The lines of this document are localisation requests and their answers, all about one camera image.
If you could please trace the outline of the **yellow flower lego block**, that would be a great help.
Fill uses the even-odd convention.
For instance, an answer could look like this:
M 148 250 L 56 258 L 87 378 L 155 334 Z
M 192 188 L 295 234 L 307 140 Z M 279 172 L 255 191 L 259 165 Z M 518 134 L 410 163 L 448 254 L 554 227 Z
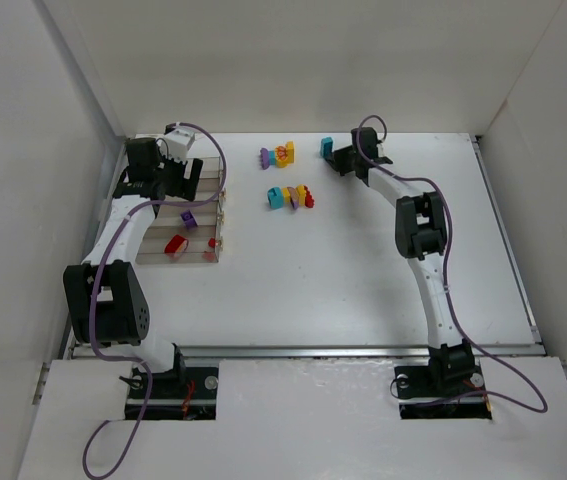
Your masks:
M 270 163 L 277 168 L 285 168 L 295 162 L 295 146 L 293 141 L 277 146 L 270 152 Z

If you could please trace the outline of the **red round lego block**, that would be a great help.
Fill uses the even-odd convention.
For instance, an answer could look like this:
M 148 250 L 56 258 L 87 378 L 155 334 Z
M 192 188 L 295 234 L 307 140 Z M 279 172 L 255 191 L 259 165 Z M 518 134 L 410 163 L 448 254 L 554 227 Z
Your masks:
M 164 247 L 164 254 L 172 259 L 180 258 L 188 249 L 189 239 L 182 235 L 175 235 Z

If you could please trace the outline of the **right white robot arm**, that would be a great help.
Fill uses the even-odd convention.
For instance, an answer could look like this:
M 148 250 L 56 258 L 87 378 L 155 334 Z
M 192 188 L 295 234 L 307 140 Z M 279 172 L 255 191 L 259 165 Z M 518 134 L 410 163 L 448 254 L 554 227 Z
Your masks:
M 414 275 L 427 323 L 428 364 L 397 367 L 397 394 L 401 399 L 458 400 L 470 392 L 477 364 L 449 304 L 447 202 L 432 180 L 392 173 L 392 161 L 380 154 L 381 140 L 373 128 L 354 129 L 351 136 L 352 144 L 338 150 L 330 137 L 322 139 L 320 156 L 339 175 L 354 173 L 394 207 L 395 245 Z

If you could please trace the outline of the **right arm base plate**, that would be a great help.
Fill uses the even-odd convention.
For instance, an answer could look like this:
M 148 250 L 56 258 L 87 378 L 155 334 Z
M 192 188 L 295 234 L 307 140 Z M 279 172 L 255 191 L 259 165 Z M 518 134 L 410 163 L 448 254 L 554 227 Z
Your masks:
M 491 420 L 484 390 L 479 364 L 445 381 L 439 381 L 429 366 L 399 365 L 390 384 L 402 420 Z

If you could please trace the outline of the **purple square lego block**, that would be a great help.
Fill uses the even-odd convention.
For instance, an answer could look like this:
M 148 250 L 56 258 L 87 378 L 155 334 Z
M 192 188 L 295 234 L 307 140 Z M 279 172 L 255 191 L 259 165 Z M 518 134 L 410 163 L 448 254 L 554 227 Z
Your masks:
M 198 227 L 198 223 L 193 213 L 190 210 L 185 210 L 180 214 L 182 223 L 187 230 L 192 230 Z

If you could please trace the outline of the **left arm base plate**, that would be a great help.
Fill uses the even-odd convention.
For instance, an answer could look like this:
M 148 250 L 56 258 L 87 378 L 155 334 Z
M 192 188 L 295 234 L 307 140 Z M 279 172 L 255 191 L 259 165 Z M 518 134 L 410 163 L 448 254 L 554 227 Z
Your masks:
M 141 413 L 147 391 L 147 375 L 134 367 L 119 380 L 127 385 L 124 406 L 126 420 Z M 170 370 L 153 376 L 153 388 L 143 420 L 208 421 L 216 419 L 219 368 L 217 366 L 187 366 L 183 372 Z

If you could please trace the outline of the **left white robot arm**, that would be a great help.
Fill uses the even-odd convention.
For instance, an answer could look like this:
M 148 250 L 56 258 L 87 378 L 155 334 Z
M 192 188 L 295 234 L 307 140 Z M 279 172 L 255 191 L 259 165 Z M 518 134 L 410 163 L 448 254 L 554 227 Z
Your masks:
M 127 165 L 93 249 L 67 267 L 63 284 L 74 336 L 101 359 L 140 360 L 156 373 L 175 370 L 178 349 L 150 331 L 149 304 L 134 270 L 142 240 L 162 201 L 194 200 L 203 167 L 188 160 L 191 130 L 125 143 Z

